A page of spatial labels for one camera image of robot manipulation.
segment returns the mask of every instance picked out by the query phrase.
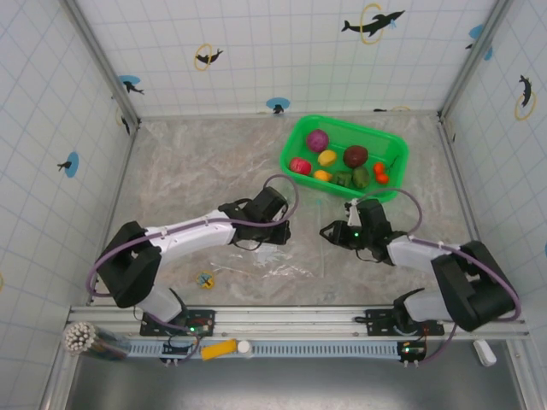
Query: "brown fruit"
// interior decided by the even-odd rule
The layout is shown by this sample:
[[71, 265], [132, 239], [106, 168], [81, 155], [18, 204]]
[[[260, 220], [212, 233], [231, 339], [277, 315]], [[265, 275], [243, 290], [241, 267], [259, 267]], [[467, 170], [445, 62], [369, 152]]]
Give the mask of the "brown fruit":
[[368, 151], [359, 145], [352, 145], [344, 151], [344, 164], [349, 168], [357, 168], [367, 162]]

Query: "grid pattern wall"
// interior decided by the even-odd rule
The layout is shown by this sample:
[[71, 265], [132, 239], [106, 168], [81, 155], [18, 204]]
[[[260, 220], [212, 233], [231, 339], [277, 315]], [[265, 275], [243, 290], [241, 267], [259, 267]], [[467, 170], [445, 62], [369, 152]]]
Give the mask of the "grid pattern wall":
[[144, 117], [439, 109], [494, 2], [79, 0]]
[[2, 0], [2, 409], [40, 403], [67, 307], [84, 301], [128, 145], [58, 2]]
[[547, 2], [515, 2], [493, 49], [448, 122], [479, 232], [521, 296], [545, 370]]

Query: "gray floor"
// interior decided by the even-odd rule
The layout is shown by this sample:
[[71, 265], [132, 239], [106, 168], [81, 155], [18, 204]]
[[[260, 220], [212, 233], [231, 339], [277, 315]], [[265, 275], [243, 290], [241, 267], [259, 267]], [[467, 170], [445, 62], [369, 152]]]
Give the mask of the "gray floor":
[[[468, 240], [462, 211], [433, 115], [342, 116], [342, 120], [401, 136], [409, 146], [403, 188], [424, 209], [418, 237], [460, 243]], [[136, 220], [161, 226], [196, 218], [225, 202], [254, 196], [279, 173], [279, 154], [296, 117], [186, 119], [145, 122], [129, 161], [113, 229]], [[287, 183], [276, 183], [292, 197]], [[387, 303], [417, 287], [436, 286], [423, 272], [359, 261], [318, 235], [344, 217], [344, 200], [301, 189], [302, 203], [283, 247], [245, 252], [233, 246], [188, 255], [159, 273], [188, 304], [324, 305]], [[385, 205], [394, 229], [416, 219], [412, 202], [399, 196]], [[201, 290], [202, 270], [215, 272], [216, 286]]]
[[404, 369], [390, 360], [159, 360], [82, 358], [67, 409], [77, 410], [518, 410], [508, 353], [483, 367], [470, 342]]

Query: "small yellow toy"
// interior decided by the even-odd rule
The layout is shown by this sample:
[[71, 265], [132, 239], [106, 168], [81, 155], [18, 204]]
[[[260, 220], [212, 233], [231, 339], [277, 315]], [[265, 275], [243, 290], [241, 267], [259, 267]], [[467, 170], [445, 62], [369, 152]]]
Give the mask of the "small yellow toy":
[[226, 340], [221, 343], [214, 344], [202, 348], [202, 359], [211, 360], [215, 357], [222, 356], [224, 354], [235, 353], [238, 351], [238, 342], [236, 339]]
[[328, 182], [332, 179], [332, 174], [327, 171], [323, 171], [322, 169], [318, 169], [314, 172], [314, 178]]
[[196, 282], [202, 289], [212, 289], [215, 286], [215, 279], [211, 271], [201, 271], [197, 275]]

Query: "white cylinder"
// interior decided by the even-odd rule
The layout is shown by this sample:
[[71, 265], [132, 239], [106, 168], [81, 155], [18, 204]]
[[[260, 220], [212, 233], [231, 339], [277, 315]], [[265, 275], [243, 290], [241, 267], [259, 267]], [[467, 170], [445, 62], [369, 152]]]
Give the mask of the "white cylinder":
[[238, 353], [245, 357], [251, 357], [253, 355], [253, 348], [246, 340], [238, 342]]

